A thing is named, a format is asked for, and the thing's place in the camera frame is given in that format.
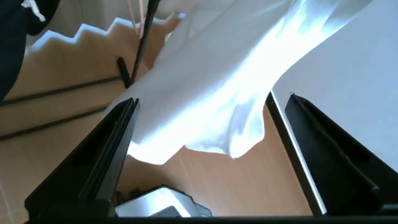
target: beige cord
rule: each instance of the beige cord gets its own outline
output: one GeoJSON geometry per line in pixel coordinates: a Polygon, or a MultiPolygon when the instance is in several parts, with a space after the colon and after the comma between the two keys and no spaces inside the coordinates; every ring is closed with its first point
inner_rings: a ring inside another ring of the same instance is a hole
{"type": "Polygon", "coordinates": [[[144,19],[144,3],[142,2],[142,0],[139,0],[140,30],[138,30],[136,27],[136,20],[134,19],[134,13],[132,12],[130,0],[127,0],[127,4],[129,5],[132,28],[136,31],[138,37],[141,39],[142,35],[144,34],[144,21],[145,21],[145,19],[144,19]]]}
{"type": "Polygon", "coordinates": [[[33,14],[35,14],[35,16],[37,16],[41,22],[45,21],[45,17],[40,13],[40,10],[37,7],[35,0],[24,0],[24,2],[21,4],[21,6],[25,7],[25,8],[28,8],[28,7],[31,8],[33,14]]]}

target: white wall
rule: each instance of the white wall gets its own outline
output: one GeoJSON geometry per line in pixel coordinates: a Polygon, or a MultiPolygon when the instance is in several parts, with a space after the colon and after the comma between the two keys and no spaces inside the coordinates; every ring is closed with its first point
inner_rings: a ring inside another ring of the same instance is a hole
{"type": "Polygon", "coordinates": [[[290,92],[310,100],[398,171],[398,1],[372,2],[273,92],[283,110],[290,92]]]}

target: brown floor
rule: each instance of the brown floor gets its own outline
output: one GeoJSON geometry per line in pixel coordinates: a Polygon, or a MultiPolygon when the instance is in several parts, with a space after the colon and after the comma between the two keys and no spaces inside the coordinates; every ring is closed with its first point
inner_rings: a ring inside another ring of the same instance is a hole
{"type": "MultiPolygon", "coordinates": [[[[165,35],[176,24],[154,26],[139,77],[152,67],[165,35]]],[[[131,71],[137,44],[136,34],[125,26],[114,27],[107,37],[84,32],[74,44],[50,39],[40,50],[28,51],[7,99],[113,77],[119,73],[118,56],[125,58],[131,71]]],[[[0,134],[87,112],[110,103],[122,91],[123,84],[116,81],[0,107],[0,134]]],[[[0,142],[0,223],[27,220],[24,199],[102,117],[96,114],[0,142]]],[[[264,120],[266,138],[238,159],[188,149],[163,166],[127,157],[118,189],[128,194],[136,187],[145,190],[167,184],[188,193],[215,215],[311,215],[266,107],[264,120]]]]}

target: floor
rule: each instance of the floor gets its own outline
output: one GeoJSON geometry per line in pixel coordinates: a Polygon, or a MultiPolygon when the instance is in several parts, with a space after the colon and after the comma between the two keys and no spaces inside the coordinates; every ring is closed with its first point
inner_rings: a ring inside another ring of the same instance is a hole
{"type": "MultiPolygon", "coordinates": [[[[60,12],[71,7],[63,4],[60,12]]],[[[81,13],[90,15],[83,9],[81,13]]],[[[52,26],[64,23],[59,19],[52,26]]],[[[154,26],[138,78],[152,67],[165,35],[177,23],[170,20],[154,26]]],[[[86,30],[74,41],[51,37],[27,50],[18,81],[7,99],[116,76],[118,56],[125,58],[131,71],[137,43],[135,32],[122,24],[113,26],[107,35],[86,30]]],[[[123,90],[121,81],[116,81],[0,107],[0,134],[102,107],[123,90]]],[[[102,117],[95,114],[0,142],[0,223],[27,220],[25,198],[102,117]]],[[[191,195],[217,216],[311,215],[266,106],[264,120],[266,138],[238,159],[184,148],[163,166],[127,157],[118,189],[128,194],[137,187],[145,190],[166,184],[191,195]]]]}

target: black fabric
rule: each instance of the black fabric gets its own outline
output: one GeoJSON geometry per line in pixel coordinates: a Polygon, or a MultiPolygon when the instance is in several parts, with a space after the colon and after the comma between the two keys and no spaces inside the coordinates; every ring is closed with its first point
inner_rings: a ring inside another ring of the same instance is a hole
{"type": "Polygon", "coordinates": [[[327,215],[398,215],[396,172],[305,98],[285,113],[327,215]]]}
{"type": "Polygon", "coordinates": [[[17,80],[25,54],[26,33],[40,33],[50,22],[59,0],[36,0],[45,22],[40,22],[21,3],[22,0],[0,0],[0,101],[17,80]]]}

